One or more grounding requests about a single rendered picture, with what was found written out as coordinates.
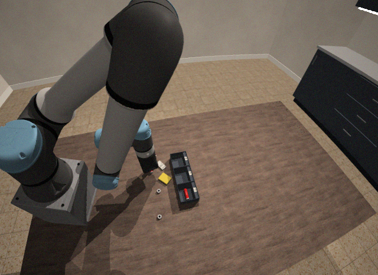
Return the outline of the grey three-compartment bin rack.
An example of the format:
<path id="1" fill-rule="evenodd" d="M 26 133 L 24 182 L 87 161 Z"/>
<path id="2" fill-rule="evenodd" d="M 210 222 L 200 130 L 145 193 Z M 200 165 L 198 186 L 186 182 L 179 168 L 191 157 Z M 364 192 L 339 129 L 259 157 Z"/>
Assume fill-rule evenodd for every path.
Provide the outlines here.
<path id="1" fill-rule="evenodd" d="M 187 157 L 186 151 L 170 154 L 172 168 L 180 196 L 181 205 L 199 201 L 197 186 Z M 184 189 L 187 189 L 189 199 L 186 200 Z M 186 200 L 186 201 L 185 201 Z"/>

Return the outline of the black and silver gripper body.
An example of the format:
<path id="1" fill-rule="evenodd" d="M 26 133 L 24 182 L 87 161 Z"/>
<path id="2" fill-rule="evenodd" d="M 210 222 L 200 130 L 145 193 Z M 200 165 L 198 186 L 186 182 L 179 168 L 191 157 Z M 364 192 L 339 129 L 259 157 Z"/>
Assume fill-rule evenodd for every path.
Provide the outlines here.
<path id="1" fill-rule="evenodd" d="M 142 171 L 144 173 L 150 172 L 150 171 L 155 170 L 159 167 L 158 162 L 156 161 L 157 158 L 156 158 L 156 155 L 155 155 L 154 145 L 147 152 L 144 152 L 144 153 L 139 153 L 137 151 L 135 151 L 135 152 L 136 152 L 137 158 L 139 160 L 139 163 L 141 165 Z"/>

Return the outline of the white domino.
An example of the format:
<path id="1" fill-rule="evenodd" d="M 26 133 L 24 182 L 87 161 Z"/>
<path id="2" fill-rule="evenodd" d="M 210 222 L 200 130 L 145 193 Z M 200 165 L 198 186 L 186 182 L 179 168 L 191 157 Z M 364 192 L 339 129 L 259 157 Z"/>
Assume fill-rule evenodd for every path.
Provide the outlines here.
<path id="1" fill-rule="evenodd" d="M 165 166 L 161 161 L 158 162 L 158 165 L 159 165 L 159 167 L 160 167 L 162 170 L 166 168 L 166 166 Z"/>

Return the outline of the yellow sticky note pad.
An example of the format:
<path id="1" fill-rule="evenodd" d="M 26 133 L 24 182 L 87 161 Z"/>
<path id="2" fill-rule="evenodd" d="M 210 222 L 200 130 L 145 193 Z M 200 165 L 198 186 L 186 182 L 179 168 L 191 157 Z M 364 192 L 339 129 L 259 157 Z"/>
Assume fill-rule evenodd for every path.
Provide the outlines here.
<path id="1" fill-rule="evenodd" d="M 169 177 L 165 173 L 162 173 L 162 175 L 160 175 L 158 179 L 167 185 L 169 181 L 171 180 L 171 177 Z"/>

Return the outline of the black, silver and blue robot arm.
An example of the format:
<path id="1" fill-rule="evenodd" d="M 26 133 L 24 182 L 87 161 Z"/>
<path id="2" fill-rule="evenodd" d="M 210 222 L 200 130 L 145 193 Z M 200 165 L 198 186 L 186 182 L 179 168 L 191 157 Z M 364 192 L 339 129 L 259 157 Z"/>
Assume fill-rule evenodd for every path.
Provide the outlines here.
<path id="1" fill-rule="evenodd" d="M 51 88 L 37 92 L 17 120 L 0 127 L 0 169 L 33 201 L 52 202 L 70 188 L 72 169 L 56 157 L 54 146 L 76 109 L 105 86 L 109 100 L 103 127 L 94 134 L 93 186 L 117 188 L 130 147 L 144 153 L 153 146 L 144 118 L 183 52 L 178 14 L 168 0 L 131 0 L 103 34 Z"/>

